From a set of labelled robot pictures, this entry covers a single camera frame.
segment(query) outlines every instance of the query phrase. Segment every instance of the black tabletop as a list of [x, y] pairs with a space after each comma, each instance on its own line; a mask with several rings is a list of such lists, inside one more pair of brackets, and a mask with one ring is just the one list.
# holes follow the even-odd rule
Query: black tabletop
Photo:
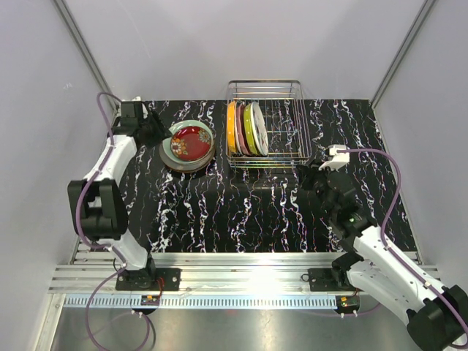
[[[194, 174], [168, 170], [158, 148], [141, 148], [129, 163], [120, 188], [129, 211], [129, 229], [154, 252], [335, 252], [328, 223], [314, 210], [312, 196], [298, 185], [296, 170], [230, 168], [225, 156], [225, 101], [146, 103], [171, 125], [197, 119], [215, 134], [216, 156]], [[325, 148], [383, 150], [368, 100], [306, 100], [313, 158]], [[343, 170], [352, 174], [362, 206], [381, 223], [396, 181], [382, 156], [351, 156]], [[387, 234], [404, 251], [416, 251], [401, 200]]]

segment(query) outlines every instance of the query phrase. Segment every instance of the plate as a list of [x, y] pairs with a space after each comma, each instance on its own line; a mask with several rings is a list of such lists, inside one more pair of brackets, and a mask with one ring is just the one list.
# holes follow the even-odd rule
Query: plate
[[232, 153], [236, 153], [235, 148], [235, 101], [227, 106], [227, 147]]
[[243, 102], [239, 102], [237, 104], [237, 108], [235, 110], [235, 133], [237, 134], [236, 141], [238, 141], [239, 148], [241, 153], [244, 155], [250, 155], [249, 149], [247, 148], [247, 142], [245, 135], [245, 128], [244, 128], [244, 110], [246, 105]]
[[237, 128], [237, 120], [238, 120], [237, 115], [240, 112], [239, 111], [239, 105], [240, 105], [240, 102], [236, 102], [236, 104], [235, 104], [235, 115], [234, 115], [234, 136], [235, 136], [235, 149], [237, 150], [237, 152], [239, 154], [242, 154], [241, 144], [239, 143], [239, 132], [238, 132], [238, 128]]
[[255, 146], [263, 156], [268, 155], [268, 133], [266, 132], [265, 119], [258, 102], [253, 102], [251, 107], [252, 129], [254, 132]]
[[[200, 121], [197, 121], [195, 119], [187, 119], [185, 121], [182, 121], [182, 122], [178, 122], [174, 125], [171, 126], [171, 128], [169, 128], [169, 131], [174, 135], [175, 133], [177, 133], [179, 130], [185, 128], [185, 127], [190, 127], [190, 126], [196, 126], [196, 127], [201, 127], [201, 128], [205, 128], [206, 131], [208, 132], [208, 134], [210, 135], [210, 138], [212, 140], [214, 140], [214, 137], [213, 137], [213, 133], [211, 132], [211, 130], [208, 128], [208, 126], [206, 124], [204, 124], [203, 122], [200, 122]], [[173, 151], [172, 151], [172, 147], [170, 145], [170, 142], [171, 142], [172, 138], [168, 138], [168, 139], [164, 139], [162, 141], [162, 147], [164, 148], [164, 151], [165, 153], [167, 154], [167, 157], [169, 157], [170, 159], [172, 159], [174, 162], [176, 163], [179, 163], [181, 165], [192, 165], [196, 162], [198, 162], [198, 160], [194, 160], [194, 161], [183, 161], [181, 159], [179, 159], [178, 157], [176, 157], [174, 154], [173, 154]], [[211, 143], [211, 147], [210, 147], [210, 150], [208, 152], [210, 152], [212, 149], [214, 149], [214, 142]]]
[[255, 146], [252, 117], [252, 104], [248, 104], [246, 106], [246, 109], [244, 110], [244, 127], [246, 130], [247, 146], [249, 147], [250, 154], [258, 155], [259, 152], [257, 151], [257, 147]]
[[170, 157], [173, 156], [172, 152], [167, 154], [164, 146], [162, 144], [159, 145], [159, 155], [161, 156], [161, 160], [164, 162], [164, 164], [168, 166], [171, 170], [181, 173], [192, 173], [197, 172], [198, 170], [202, 170], [210, 164], [211, 160], [214, 157], [215, 151], [216, 149], [212, 148], [208, 152], [208, 154], [202, 157], [201, 159], [194, 161], [191, 164], [187, 164], [186, 162], [181, 164], [180, 159], [176, 159], [177, 161], [174, 161], [174, 159]]
[[173, 155], [182, 161], [195, 161], [210, 151], [212, 142], [206, 128], [189, 126], [173, 135], [170, 147]]

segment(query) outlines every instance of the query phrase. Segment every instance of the dish rack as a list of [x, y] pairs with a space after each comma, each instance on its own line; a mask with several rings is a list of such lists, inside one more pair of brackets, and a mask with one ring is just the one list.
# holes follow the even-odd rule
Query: dish rack
[[312, 156], [312, 142], [301, 83], [297, 80], [231, 80], [227, 103], [233, 100], [260, 105], [268, 133], [267, 156], [226, 156], [232, 168], [292, 168]]

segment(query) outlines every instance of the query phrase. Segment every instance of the robotic arm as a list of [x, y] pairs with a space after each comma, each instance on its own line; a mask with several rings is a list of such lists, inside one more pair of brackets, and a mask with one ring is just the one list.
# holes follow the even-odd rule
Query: robotic arm
[[170, 133], [158, 115], [149, 113], [139, 99], [121, 103], [121, 116], [116, 119], [112, 132], [93, 169], [83, 179], [68, 185], [73, 225], [78, 233], [75, 219], [78, 199], [88, 180], [97, 172], [81, 203], [81, 229], [90, 242], [110, 248], [114, 257], [125, 263], [125, 271], [117, 280], [117, 290], [150, 289], [156, 282], [154, 262], [128, 230], [127, 209], [118, 184], [141, 146], [155, 146], [170, 137]]
[[447, 288], [420, 269], [365, 214], [356, 202], [351, 178], [337, 171], [350, 160], [346, 150], [331, 146], [328, 161], [301, 168], [302, 187], [316, 194], [347, 252], [333, 261], [331, 275], [338, 286], [365, 291], [390, 309], [422, 350], [443, 350], [464, 334], [443, 300], [467, 321], [467, 294], [458, 285]]

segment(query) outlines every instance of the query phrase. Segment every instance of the red plate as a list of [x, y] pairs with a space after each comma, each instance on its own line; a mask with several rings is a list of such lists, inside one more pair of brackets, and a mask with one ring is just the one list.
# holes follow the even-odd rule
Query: red plate
[[208, 153], [212, 142], [204, 128], [185, 127], [174, 134], [170, 148], [175, 157], [183, 161], [195, 161]]

